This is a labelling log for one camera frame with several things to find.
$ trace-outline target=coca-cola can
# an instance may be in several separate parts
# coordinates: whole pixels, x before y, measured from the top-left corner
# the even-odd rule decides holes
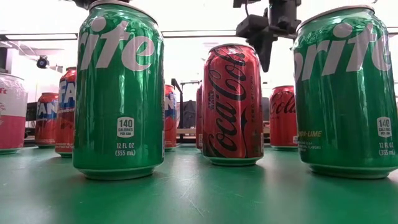
[[[253,165],[262,148],[261,79],[252,47],[209,52],[203,80],[203,155],[221,166]]]
[[[24,80],[0,73],[0,154],[24,147],[26,105]]]
[[[202,91],[203,87],[200,84],[197,90],[197,128],[196,128],[196,144],[197,149],[201,150],[203,148],[203,110],[202,110]]]
[[[271,147],[278,150],[297,150],[297,119],[293,86],[278,86],[270,97]]]

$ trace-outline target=green soda can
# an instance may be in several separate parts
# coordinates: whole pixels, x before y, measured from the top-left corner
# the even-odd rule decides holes
[[[378,179],[398,168],[388,32],[370,6],[299,25],[294,43],[298,148],[314,172]]]
[[[89,10],[78,41],[73,165],[90,179],[151,175],[164,160],[162,34],[125,2]]]

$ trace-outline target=black mechanical arm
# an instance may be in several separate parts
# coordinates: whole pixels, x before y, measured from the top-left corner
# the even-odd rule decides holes
[[[88,9],[88,6],[97,0],[72,0],[78,7]],[[234,0],[233,7],[250,4],[261,0]],[[249,15],[236,27],[236,35],[246,38],[249,45],[256,50],[261,67],[268,72],[271,59],[273,41],[278,37],[295,39],[295,31],[301,23],[297,20],[297,6],[301,0],[269,0],[269,6],[264,15]]]

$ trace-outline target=red soda can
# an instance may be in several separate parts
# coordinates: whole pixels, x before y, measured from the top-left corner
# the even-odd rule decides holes
[[[24,80],[0,73],[0,154],[24,147],[26,105]]]
[[[297,120],[293,86],[278,86],[270,97],[271,146],[278,150],[297,150]]]
[[[67,68],[60,79],[55,136],[55,152],[62,157],[72,157],[75,140],[76,67]]]
[[[39,148],[54,147],[57,129],[58,93],[42,93],[37,102],[35,143]]]
[[[209,52],[203,81],[203,155],[221,166],[263,157],[261,79],[254,49],[225,44]]]
[[[171,150],[177,145],[177,111],[175,107],[174,86],[165,86],[165,104],[164,104],[164,130],[165,130],[165,150]]]
[[[196,128],[196,142],[197,142],[197,149],[202,149],[203,148],[203,133],[202,133],[202,99],[201,99],[201,93],[202,93],[202,84],[200,84],[199,89],[197,90],[197,128]]]

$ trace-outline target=white and pink can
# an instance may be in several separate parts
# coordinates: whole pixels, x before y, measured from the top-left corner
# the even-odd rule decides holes
[[[26,105],[24,80],[0,73],[0,154],[24,147]]]

